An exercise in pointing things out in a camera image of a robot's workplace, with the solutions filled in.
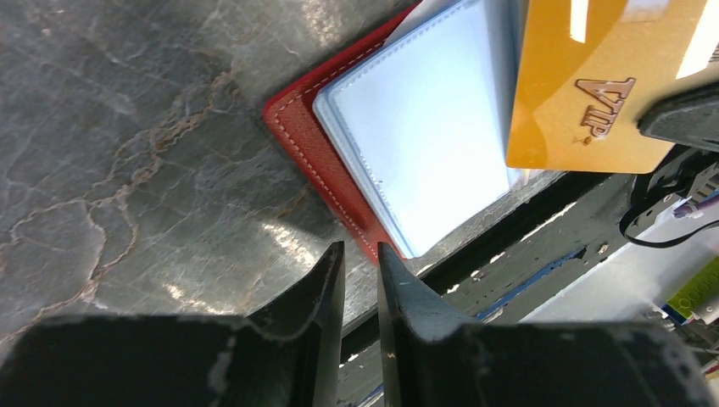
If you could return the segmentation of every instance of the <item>white stitching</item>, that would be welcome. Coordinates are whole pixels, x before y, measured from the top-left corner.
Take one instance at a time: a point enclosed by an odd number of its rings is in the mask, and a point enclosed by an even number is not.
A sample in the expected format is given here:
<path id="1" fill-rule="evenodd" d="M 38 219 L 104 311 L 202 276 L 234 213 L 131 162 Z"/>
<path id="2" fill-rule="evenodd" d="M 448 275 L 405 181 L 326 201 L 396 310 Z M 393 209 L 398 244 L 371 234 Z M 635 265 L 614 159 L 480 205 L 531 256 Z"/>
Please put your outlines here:
<path id="1" fill-rule="evenodd" d="M 352 59 L 352 60 L 349 61 L 348 63 L 342 65 L 342 66 L 339 67 L 337 70 L 335 70 L 334 72 L 332 72 L 329 76 L 327 76 L 327 77 L 325 77 L 324 79 L 322 79 L 321 81 L 315 83 L 310 89 L 305 90 L 304 92 L 302 92 L 302 93 L 300 93 L 299 95 L 297 95 L 297 97 L 295 97 L 295 98 L 293 98 L 292 100 L 290 100 L 289 102 L 285 103 L 282 107 L 280 107 L 280 108 L 277 110 L 277 112 L 275 113 L 275 115 L 272 116 L 272 119 L 275 121 L 275 123 L 277 124 L 277 126 L 280 128 L 280 130 L 281 130 L 282 133 L 284 134 L 285 138 L 290 142 L 290 144 L 292 144 L 293 150 L 297 152 L 297 156 L 302 160 L 302 162 L 303 162 L 304 165 L 307 167 L 307 169 L 308 169 L 309 172 L 312 174 L 312 176 L 320 183 L 320 185 L 322 186 L 322 188 L 325 189 L 325 191 L 327 192 L 327 195 L 329 195 L 329 197 L 330 197 L 330 199 L 332 200 L 332 202 L 339 208 L 340 212 L 342 212 L 342 215 L 344 216 L 344 219 L 347 220 L 347 222 L 349 222 L 349 224 L 354 228 L 354 230 L 355 230 L 355 231 L 357 232 L 357 234 L 359 235 L 359 238 L 362 240 L 362 242 L 365 244 L 365 246 L 370 250 L 370 252 L 372 252 L 372 254 L 375 255 L 375 257 L 377 256 L 377 252 L 376 252 L 375 249 L 370 245 L 370 243 L 367 241 L 367 237 L 365 236 L 365 234 L 362 232 L 362 230 L 360 229 L 360 227 L 357 226 L 357 223 L 354 222 L 354 219 L 352 219 L 352 217 L 349 216 L 349 214 L 348 214 L 347 211 L 344 209 L 344 207 L 339 203 L 339 201 L 337 200 L 337 197 L 335 197 L 335 194 L 330 190 L 330 188 L 327 186 L 327 184 L 325 184 L 325 181 L 320 177 L 320 175 L 317 173 L 317 171 L 316 171 L 315 168 L 312 166 L 312 164 L 310 164 L 309 161 L 304 157 L 304 153 L 303 153 L 302 151 L 300 151 L 300 147 L 297 145 L 297 143 L 295 143 L 295 141 L 293 140 L 293 138 L 292 138 L 292 136 L 290 135 L 290 133 L 288 133 L 287 130 L 285 130 L 285 126 L 282 125 L 282 123 L 280 123 L 279 116 L 280 116 L 280 112 L 281 112 L 282 110 L 286 109 L 287 106 L 289 106 L 290 104 L 294 103 L 296 100 L 300 99 L 303 95 L 312 92 L 312 91 L 313 91 L 315 88 L 317 88 L 319 85 L 321 85 L 321 84 L 323 84 L 323 83 L 329 81 L 330 78 L 332 78 L 334 75 L 338 74 L 339 72 L 345 70 L 349 65 L 351 65 L 352 63 L 354 63 L 354 61 L 356 61 L 356 60 L 358 60 L 358 59 L 360 59 L 360 58 L 363 58 L 367 53 L 371 53 L 371 52 L 374 51 L 375 49 L 379 48 L 381 45 L 382 45 L 382 42 L 380 42 L 380 43 L 378 43 L 378 44 L 375 44 L 372 48 L 370 48 L 370 49 L 364 51 L 363 53 L 361 53 L 360 55 L 356 56 L 354 59 Z"/>

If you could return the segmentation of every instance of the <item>red object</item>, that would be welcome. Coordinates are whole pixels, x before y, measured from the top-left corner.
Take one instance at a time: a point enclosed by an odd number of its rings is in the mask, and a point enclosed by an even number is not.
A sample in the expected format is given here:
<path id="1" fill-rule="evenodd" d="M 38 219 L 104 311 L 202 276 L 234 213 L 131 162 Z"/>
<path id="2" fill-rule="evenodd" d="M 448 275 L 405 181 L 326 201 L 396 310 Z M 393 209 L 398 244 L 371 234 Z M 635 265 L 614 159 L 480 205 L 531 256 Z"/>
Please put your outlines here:
<path id="1" fill-rule="evenodd" d="M 375 263 L 377 243 L 392 240 L 322 130 L 312 103 L 326 83 L 379 49 L 411 9 L 275 95 L 262 114 L 282 146 Z"/>

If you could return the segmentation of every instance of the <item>marble surface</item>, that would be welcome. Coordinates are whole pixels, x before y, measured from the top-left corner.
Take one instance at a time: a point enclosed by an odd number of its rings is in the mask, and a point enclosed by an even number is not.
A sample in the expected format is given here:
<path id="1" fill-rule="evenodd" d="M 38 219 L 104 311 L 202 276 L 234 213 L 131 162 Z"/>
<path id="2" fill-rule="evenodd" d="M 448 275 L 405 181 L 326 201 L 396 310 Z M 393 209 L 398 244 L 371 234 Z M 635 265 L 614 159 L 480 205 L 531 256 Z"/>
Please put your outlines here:
<path id="1" fill-rule="evenodd" d="M 345 322 L 374 306 L 374 267 L 260 111 L 410 3 L 0 0 L 0 352 L 49 315 L 252 312 L 336 240 Z"/>

